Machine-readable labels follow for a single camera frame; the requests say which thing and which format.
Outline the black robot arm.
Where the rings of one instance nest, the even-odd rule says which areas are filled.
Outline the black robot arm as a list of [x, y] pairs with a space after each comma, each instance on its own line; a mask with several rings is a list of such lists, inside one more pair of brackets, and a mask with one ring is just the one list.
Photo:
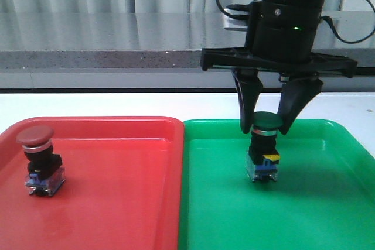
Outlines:
[[357, 66], [348, 57], [314, 53], [312, 46], [324, 0], [260, 0], [247, 5], [243, 47], [202, 50], [203, 70], [230, 68], [240, 104], [240, 128], [255, 125], [255, 105], [263, 84], [258, 73], [278, 73], [283, 81], [278, 129], [287, 133], [303, 108], [321, 90], [321, 74], [352, 78]]

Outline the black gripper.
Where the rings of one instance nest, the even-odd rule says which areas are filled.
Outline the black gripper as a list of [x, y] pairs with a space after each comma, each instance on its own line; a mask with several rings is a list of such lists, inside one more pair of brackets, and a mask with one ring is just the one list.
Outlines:
[[[312, 52], [320, 22], [319, 8], [304, 8], [265, 1], [248, 5], [247, 34], [244, 47], [203, 48], [200, 66], [228, 68], [236, 84], [240, 109], [240, 128], [250, 132], [254, 111], [263, 84], [255, 69], [284, 74], [337, 74], [354, 76], [357, 61], [343, 56]], [[322, 90], [318, 78], [289, 81], [283, 85], [277, 114], [286, 135], [305, 106]]]

